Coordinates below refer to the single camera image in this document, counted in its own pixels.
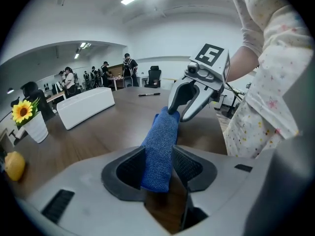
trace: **wooden table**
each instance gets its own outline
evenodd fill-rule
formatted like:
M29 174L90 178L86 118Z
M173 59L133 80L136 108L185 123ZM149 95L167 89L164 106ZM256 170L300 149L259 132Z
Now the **wooden table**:
M148 79L149 76L143 76L143 77L137 77L137 79L139 79L139 86L142 87L142 81L145 79ZM114 81L114 86L115 86L115 91L117 91L117 85L116 85L116 81L120 81L123 80L124 78L121 77L120 79L118 77L112 77L112 78L107 78L109 81Z
M47 103L49 103L49 102L51 102L51 101L53 101L53 100L55 100L55 99L57 99L57 98L59 98L59 97L62 97L62 96L63 96L64 99L66 99L65 94L64 94L64 91L59 92L59 93L57 93L57 94L51 96L51 97L48 98L46 101L47 101Z
M140 93L160 92L159 96L138 97ZM66 130L60 117L46 124L48 137L40 144L30 136L15 147L27 168L18 183L12 183L15 194L27 196L67 166L87 158L140 145L151 128L153 118L167 106L169 91L130 87L113 92L116 105L85 122ZM178 144L214 153L226 154L225 143L216 112L206 106L191 121L180 123ZM186 190L177 176L171 179L167 194L149 193L146 208L169 232L179 230L186 202Z
M174 81L174 83L178 81L178 79L169 79L169 78L163 78L163 79L164 80L169 80L169 81Z

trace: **woman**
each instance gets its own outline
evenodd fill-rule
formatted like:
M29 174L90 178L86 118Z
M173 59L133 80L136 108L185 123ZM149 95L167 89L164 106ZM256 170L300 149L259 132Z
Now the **woman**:
M59 75L61 76L62 83L65 83L64 71L60 71Z
M64 86L66 88L66 97L70 98L76 95L75 83L74 83L74 76L72 69L70 67L66 67L64 70L66 74Z
M231 59L227 80L259 68L223 135L228 155L255 158L298 134L283 95L309 64L313 39L286 0L234 3L243 25L243 46Z

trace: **white flower pot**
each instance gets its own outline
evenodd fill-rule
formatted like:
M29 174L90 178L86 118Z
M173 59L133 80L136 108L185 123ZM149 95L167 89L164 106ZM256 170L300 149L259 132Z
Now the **white flower pot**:
M48 136L48 130L41 112L38 112L37 115L28 123L24 124L23 127L37 143L41 143Z

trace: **white box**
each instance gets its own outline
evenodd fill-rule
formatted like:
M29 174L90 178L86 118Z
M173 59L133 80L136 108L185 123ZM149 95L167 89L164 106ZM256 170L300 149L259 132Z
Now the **white box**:
M114 104L110 88L95 88L59 102L57 111L65 128L69 130Z

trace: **yellow sunflower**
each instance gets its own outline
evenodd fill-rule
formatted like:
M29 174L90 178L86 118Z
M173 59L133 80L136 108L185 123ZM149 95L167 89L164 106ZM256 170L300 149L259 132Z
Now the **yellow sunflower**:
M18 105L13 106L13 120L21 123L24 119L28 120L31 117L33 106L27 100L20 101Z

